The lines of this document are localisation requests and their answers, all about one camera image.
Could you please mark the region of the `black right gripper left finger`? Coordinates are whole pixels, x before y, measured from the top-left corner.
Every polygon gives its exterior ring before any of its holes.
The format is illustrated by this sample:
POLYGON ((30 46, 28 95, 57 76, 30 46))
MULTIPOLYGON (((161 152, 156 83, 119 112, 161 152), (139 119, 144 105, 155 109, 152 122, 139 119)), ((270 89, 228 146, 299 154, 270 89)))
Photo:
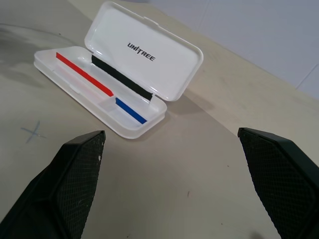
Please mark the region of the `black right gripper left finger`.
POLYGON ((105 139, 98 130, 63 144, 0 222, 0 239, 81 239, 105 139))

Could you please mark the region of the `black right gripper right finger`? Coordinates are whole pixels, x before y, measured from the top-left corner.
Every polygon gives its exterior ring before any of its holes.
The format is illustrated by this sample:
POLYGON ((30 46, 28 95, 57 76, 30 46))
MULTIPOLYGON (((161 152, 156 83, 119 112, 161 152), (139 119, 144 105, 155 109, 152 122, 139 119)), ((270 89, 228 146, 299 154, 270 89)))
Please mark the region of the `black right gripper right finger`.
POLYGON ((319 239, 319 167, 284 137, 247 127, 237 136, 255 191, 281 239, 319 239))

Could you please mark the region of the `white plastic Unitree case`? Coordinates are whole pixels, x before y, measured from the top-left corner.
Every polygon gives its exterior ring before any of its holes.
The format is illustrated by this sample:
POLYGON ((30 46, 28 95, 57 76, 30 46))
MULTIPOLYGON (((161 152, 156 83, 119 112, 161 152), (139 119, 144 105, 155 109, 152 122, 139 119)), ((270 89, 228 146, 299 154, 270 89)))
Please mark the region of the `white plastic Unitree case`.
POLYGON ((203 62, 198 47, 112 1, 101 5, 84 42, 84 47, 38 51, 34 65, 102 123, 127 139, 140 137, 164 119, 166 103, 180 98, 203 62), (109 97, 58 60, 57 52, 114 95, 109 97), (92 55, 151 92, 151 101, 96 67, 92 55), (147 122, 140 124, 116 105, 116 97, 147 122))

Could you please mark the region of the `blue tape strip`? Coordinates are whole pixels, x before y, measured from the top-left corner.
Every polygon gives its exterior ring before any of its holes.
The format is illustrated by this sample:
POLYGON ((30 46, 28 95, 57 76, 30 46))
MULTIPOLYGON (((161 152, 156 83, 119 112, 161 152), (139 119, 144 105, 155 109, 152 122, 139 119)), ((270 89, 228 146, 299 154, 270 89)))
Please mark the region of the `blue tape strip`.
POLYGON ((115 101, 116 101, 116 105, 118 105, 121 109, 123 109, 131 117, 133 117, 135 120, 137 120, 140 124, 145 124, 147 122, 147 120, 144 117, 142 117, 140 114, 138 114, 135 110, 133 110, 131 107, 129 107, 127 104, 125 104, 119 98, 116 97, 115 101))

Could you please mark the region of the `red tape strip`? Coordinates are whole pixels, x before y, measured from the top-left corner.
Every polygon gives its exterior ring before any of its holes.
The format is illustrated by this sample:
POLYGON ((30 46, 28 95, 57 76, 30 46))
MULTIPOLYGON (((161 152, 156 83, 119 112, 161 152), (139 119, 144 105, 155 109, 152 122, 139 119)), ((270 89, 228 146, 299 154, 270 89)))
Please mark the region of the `red tape strip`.
POLYGON ((60 53, 58 53, 58 52, 56 53, 56 58, 58 60, 60 60, 61 62, 63 62, 65 65, 67 65, 69 68, 74 70, 76 73, 78 73, 80 76, 85 78, 88 82, 90 82, 92 85, 97 87, 100 91, 102 91, 103 93, 105 93, 109 97, 112 97, 114 95, 114 93, 109 88, 104 86, 102 83, 97 81, 94 77, 90 76, 87 72, 85 72, 83 69, 78 67, 76 64, 74 64, 73 62, 68 60, 66 57, 64 57, 60 53))

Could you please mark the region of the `black tape strip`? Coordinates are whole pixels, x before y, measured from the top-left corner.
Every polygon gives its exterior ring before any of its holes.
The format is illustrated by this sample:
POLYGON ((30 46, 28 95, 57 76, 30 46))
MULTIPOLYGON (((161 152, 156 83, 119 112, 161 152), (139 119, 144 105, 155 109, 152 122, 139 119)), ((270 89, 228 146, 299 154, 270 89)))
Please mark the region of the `black tape strip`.
POLYGON ((141 97, 145 98, 149 102, 151 101, 153 94, 147 90, 145 90, 143 87, 123 75, 121 72, 110 66, 109 64, 105 63, 104 61, 100 60, 96 56, 91 56, 92 63, 103 70, 104 72, 108 73, 110 76, 118 80, 120 83, 140 95, 141 97))

